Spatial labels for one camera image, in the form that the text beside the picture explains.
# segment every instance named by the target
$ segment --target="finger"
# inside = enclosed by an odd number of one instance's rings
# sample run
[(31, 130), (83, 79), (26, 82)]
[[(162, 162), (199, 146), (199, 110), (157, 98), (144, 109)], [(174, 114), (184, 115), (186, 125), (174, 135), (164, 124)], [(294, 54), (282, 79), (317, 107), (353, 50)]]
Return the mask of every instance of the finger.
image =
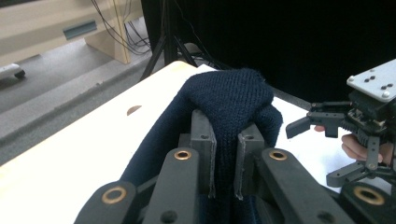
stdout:
[(379, 154), (383, 158), (383, 162), (386, 165), (390, 165), (390, 162), (392, 160), (393, 156), (393, 144), (392, 143), (386, 143), (383, 144), (379, 147)]
[(350, 149), (353, 153), (358, 155), (360, 158), (367, 158), (367, 148), (363, 147), (353, 134), (346, 134), (341, 137), (341, 141)]
[(365, 161), (366, 158), (362, 157), (358, 154), (355, 153), (355, 151), (353, 151), (350, 147), (348, 147), (347, 145), (343, 144), (341, 145), (341, 148), (345, 151), (346, 155), (351, 158), (351, 159), (355, 159), (358, 161)]
[[(341, 140), (343, 141), (342, 148), (348, 157), (352, 159), (356, 159), (358, 161), (365, 161), (367, 160), (367, 148), (362, 146), (355, 135), (353, 134), (346, 134), (344, 135)], [(378, 162), (383, 160), (383, 156), (378, 154)]]
[(324, 132), (325, 128), (323, 126), (318, 126), (317, 125), (317, 126), (315, 126), (314, 130), (317, 131), (317, 132)]

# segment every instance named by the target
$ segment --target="black wire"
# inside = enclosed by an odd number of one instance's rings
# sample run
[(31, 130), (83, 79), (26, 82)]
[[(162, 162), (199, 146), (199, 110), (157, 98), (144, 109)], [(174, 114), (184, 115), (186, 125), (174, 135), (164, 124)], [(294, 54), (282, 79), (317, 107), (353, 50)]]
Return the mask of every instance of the black wire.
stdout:
[(151, 45), (150, 45), (149, 42), (147, 41), (147, 40), (149, 40), (149, 38), (148, 38), (148, 37), (143, 38), (143, 37), (139, 34), (139, 32), (137, 32), (136, 28), (134, 27), (134, 24), (133, 24), (131, 21), (129, 21), (128, 23), (129, 23), (129, 25), (131, 26), (131, 28), (132, 28), (132, 30), (134, 31), (134, 33), (140, 38), (139, 42), (142, 41), (142, 42), (145, 43), (146, 46), (148, 46), (149, 48), (151, 48)]
[[(121, 44), (122, 46), (124, 46), (125, 48), (127, 48), (129, 51), (131, 51), (132, 53), (134, 53), (134, 54), (141, 54), (142, 52), (136, 52), (136, 50), (133, 48), (133, 46), (128, 42), (128, 41), (126, 41), (108, 22), (107, 22), (107, 20), (105, 19), (105, 17), (103, 16), (103, 14), (102, 14), (102, 11), (101, 11), (101, 9), (99, 8), (99, 6), (97, 5), (97, 3), (96, 3), (96, 0), (91, 0), (92, 1), (92, 3), (93, 3), (93, 5), (95, 6), (95, 8), (96, 8), (96, 11), (98, 12), (98, 14), (99, 14), (99, 16), (101, 17), (101, 19), (102, 19), (102, 21), (103, 21), (103, 23), (104, 23), (104, 25), (105, 25), (105, 27), (106, 27), (106, 30), (107, 30), (107, 32), (108, 32), (108, 34), (114, 39), (114, 40), (116, 40), (119, 44)], [(122, 40), (122, 42), (120, 42), (113, 34), (111, 34), (111, 32), (110, 32), (110, 30), (109, 30), (109, 28), (114, 32), (114, 34), (116, 34), (121, 40)]]
[(142, 55), (142, 54), (146, 54), (147, 52), (149, 52), (149, 51), (151, 50), (151, 48), (150, 48), (150, 46), (148, 45), (148, 43), (146, 42), (146, 40), (140, 36), (140, 34), (136, 31), (136, 29), (134, 29), (134, 31), (136, 32), (136, 34), (137, 34), (138, 37), (140, 38), (140, 40), (138, 40), (137, 42), (135, 42), (134, 39), (131, 37), (131, 35), (130, 35), (129, 31), (128, 31), (127, 26), (126, 26), (125, 24), (124, 24), (124, 26), (125, 26), (125, 30), (127, 31), (126, 34), (127, 34), (128, 41), (129, 41), (129, 42), (132, 42), (136, 48), (148, 47), (148, 49), (145, 50), (145, 51), (139, 51), (139, 50), (135, 49), (135, 50), (134, 50), (134, 54), (136, 54), (136, 55)]
[(198, 40), (198, 42), (199, 42), (200, 45), (202, 46), (203, 51), (204, 51), (205, 54), (207, 55), (209, 62), (212, 62), (213, 64), (215, 64), (215, 60), (212, 58), (212, 56), (211, 56), (211, 55), (209, 54), (209, 52), (206, 50), (206, 48), (205, 48), (204, 44), (202, 43), (201, 39), (199, 38), (199, 36), (195, 33), (195, 29), (194, 29), (194, 27), (192, 26), (191, 22), (189, 22), (189, 21), (184, 17), (183, 10), (181, 9), (181, 7), (180, 7), (180, 5), (178, 4), (177, 0), (174, 0), (174, 1), (175, 1), (175, 4), (176, 4), (178, 10), (180, 11), (181, 19), (182, 19), (183, 21), (185, 21), (185, 22), (190, 26), (190, 28), (191, 28), (191, 30), (192, 30), (192, 34), (195, 36), (195, 38)]

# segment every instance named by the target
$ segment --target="screw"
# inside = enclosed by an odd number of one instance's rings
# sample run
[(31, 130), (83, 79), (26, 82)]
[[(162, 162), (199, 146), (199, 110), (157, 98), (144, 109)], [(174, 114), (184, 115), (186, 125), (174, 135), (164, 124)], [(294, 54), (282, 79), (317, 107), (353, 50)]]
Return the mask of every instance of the screw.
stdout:
[(389, 91), (384, 91), (382, 93), (382, 98), (388, 98), (390, 96), (390, 92)]

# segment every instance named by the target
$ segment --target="dark blue knit glove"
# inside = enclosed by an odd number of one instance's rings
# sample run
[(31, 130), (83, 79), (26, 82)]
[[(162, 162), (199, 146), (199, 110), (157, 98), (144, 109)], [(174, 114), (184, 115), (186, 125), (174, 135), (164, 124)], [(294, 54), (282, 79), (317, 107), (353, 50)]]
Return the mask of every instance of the dark blue knit glove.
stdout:
[(202, 110), (217, 140), (216, 198), (203, 202), (204, 223), (260, 223), (254, 201), (233, 196), (237, 135), (256, 123), (266, 143), (274, 147), (282, 123), (271, 105), (274, 95), (262, 75), (251, 69), (207, 72), (190, 77), (148, 132), (121, 180), (136, 186), (157, 175), (166, 154), (191, 124), (194, 109)]

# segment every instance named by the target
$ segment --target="black backdrop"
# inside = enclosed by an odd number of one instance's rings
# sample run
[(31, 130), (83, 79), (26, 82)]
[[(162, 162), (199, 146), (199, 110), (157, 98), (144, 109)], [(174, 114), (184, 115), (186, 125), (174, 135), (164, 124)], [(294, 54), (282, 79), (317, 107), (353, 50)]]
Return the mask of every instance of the black backdrop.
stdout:
[[(214, 58), (234, 68), (258, 69), (274, 87), (308, 102), (347, 100), (349, 76), (396, 59), (393, 0), (177, 2)], [(142, 5), (155, 46), (160, 1), (142, 0)], [(175, 12), (183, 41), (196, 42)]]

